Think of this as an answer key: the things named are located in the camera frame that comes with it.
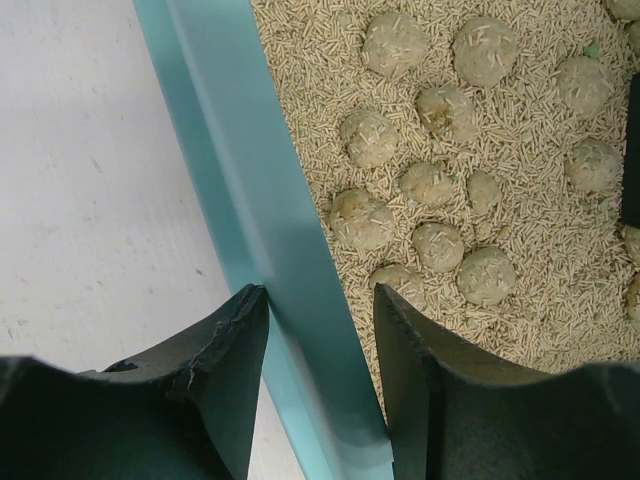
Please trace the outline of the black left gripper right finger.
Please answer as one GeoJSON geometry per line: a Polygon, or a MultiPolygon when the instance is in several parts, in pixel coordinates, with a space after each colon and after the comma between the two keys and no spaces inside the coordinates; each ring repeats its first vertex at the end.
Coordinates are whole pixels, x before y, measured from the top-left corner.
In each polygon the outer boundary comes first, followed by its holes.
{"type": "Polygon", "coordinates": [[[491,354],[374,290],[376,347],[398,479],[635,479],[639,367],[562,374],[491,354]]]}

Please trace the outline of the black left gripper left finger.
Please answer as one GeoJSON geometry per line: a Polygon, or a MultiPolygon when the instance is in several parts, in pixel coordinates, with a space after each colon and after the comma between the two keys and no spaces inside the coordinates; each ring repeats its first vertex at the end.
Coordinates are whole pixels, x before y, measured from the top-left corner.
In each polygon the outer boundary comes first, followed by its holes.
{"type": "Polygon", "coordinates": [[[1,360],[5,479],[244,479],[269,333],[266,290],[102,372],[1,360]]]}

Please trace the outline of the teal plastic litter box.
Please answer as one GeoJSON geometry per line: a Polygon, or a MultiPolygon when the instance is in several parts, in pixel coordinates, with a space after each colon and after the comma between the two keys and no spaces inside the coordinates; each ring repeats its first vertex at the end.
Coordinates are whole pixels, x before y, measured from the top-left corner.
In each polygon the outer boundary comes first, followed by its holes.
{"type": "Polygon", "coordinates": [[[263,377],[309,479],[389,479],[354,323],[246,1],[135,5],[227,284],[263,285],[263,377]]]}

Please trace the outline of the black slotted litter scoop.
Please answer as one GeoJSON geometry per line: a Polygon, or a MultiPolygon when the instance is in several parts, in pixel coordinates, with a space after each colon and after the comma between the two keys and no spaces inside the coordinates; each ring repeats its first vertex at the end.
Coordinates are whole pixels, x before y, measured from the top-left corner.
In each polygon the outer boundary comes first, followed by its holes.
{"type": "Polygon", "coordinates": [[[632,76],[629,90],[624,156],[621,219],[638,229],[640,223],[640,75],[632,76]]]}

